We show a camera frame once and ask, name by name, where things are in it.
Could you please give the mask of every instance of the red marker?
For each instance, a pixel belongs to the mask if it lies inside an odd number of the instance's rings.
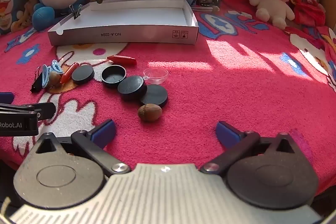
[[[137,64],[136,59],[132,57],[128,57],[128,56],[111,55],[111,56],[108,56],[107,59],[119,65],[136,65]]]
[[[77,62],[73,63],[68,69],[67,71],[62,75],[61,84],[65,84],[66,82],[69,81],[69,79],[71,78],[72,73],[74,72],[75,69],[77,69],[79,67],[79,64]]]

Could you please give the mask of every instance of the metal screw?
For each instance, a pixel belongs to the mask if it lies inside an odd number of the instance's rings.
[[[118,173],[124,172],[127,169],[128,169],[128,165],[126,165],[126,164],[124,164],[122,162],[120,162],[120,163],[115,164],[115,165],[112,166],[112,170],[114,172],[118,172]]]
[[[204,170],[207,172],[214,172],[219,169],[219,165],[215,164],[213,162],[208,162],[207,164],[204,165]]]

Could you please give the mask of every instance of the black binder clip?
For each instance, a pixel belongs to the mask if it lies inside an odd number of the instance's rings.
[[[31,85],[30,91],[32,93],[38,93],[42,90],[42,73],[40,73],[40,66],[35,71],[34,83]]]
[[[52,102],[21,106],[0,104],[0,136],[36,136],[38,121],[51,119],[55,112]]]
[[[74,7],[72,5],[69,6],[72,14],[73,14],[73,18],[76,19],[77,17],[79,17],[81,15],[81,10],[82,10],[82,5],[80,4],[78,6],[78,10],[75,11]]]

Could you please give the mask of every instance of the triangular hole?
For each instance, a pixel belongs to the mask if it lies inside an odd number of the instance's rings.
[[[289,144],[287,139],[282,139],[277,148],[279,152],[294,153],[292,146]]]
[[[45,139],[41,143],[40,147],[37,149],[37,154],[47,153],[47,152],[55,152],[56,148],[50,139]]]

